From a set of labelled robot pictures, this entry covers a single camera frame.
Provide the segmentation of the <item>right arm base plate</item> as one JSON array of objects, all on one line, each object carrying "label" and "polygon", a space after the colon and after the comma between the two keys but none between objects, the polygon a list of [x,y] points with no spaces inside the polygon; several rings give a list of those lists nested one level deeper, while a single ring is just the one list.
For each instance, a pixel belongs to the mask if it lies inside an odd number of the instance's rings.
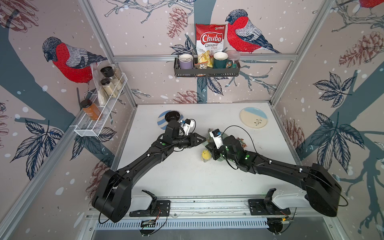
[{"label": "right arm base plate", "polygon": [[272,199],[276,188],[269,189],[264,199],[249,199],[249,210],[252,216],[264,216],[264,215],[282,215],[288,216],[291,214],[289,208],[280,209],[277,207]]}]

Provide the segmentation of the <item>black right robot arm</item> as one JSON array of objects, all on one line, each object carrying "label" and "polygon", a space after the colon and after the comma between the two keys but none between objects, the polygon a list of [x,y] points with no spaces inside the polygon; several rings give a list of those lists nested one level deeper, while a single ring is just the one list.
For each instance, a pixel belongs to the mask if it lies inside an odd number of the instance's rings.
[{"label": "black right robot arm", "polygon": [[314,210],[327,217],[337,216],[342,187],[323,166],[297,166],[269,159],[244,150],[234,136],[224,138],[219,147],[210,142],[206,149],[214,160],[223,157],[245,173],[270,176],[301,188]]}]

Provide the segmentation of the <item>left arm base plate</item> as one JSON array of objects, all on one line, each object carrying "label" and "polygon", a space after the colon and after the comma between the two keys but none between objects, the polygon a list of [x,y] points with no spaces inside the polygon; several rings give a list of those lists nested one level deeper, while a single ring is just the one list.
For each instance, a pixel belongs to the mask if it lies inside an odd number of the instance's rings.
[{"label": "left arm base plate", "polygon": [[134,193],[129,209],[130,217],[168,217],[170,215],[171,201],[160,200],[147,190]]}]

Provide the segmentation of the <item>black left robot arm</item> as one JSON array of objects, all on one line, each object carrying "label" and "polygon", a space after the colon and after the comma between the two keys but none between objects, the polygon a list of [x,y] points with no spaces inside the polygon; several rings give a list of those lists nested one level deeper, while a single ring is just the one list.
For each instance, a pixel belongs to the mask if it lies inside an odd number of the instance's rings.
[{"label": "black left robot arm", "polygon": [[92,199],[92,207],[114,223],[119,222],[130,210],[134,185],[154,166],[163,162],[174,148],[193,148],[207,139],[197,133],[180,134],[181,124],[171,120],[166,130],[150,148],[127,166],[107,170]]}]

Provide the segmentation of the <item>red fox figure keychain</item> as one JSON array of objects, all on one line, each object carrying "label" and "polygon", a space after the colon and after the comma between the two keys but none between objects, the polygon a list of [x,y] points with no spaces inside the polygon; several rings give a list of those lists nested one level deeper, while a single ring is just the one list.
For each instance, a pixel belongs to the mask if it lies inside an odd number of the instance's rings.
[{"label": "red fox figure keychain", "polygon": [[240,142],[243,149],[247,147],[247,144],[244,142],[244,139],[237,138],[237,140]]}]

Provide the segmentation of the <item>yellow plush keychain decoration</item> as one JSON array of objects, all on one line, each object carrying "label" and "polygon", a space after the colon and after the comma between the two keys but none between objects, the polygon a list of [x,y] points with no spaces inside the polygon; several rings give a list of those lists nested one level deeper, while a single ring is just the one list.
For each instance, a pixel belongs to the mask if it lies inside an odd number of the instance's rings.
[{"label": "yellow plush keychain decoration", "polygon": [[201,153],[201,159],[204,163],[212,159],[212,154],[209,150],[203,150]]}]

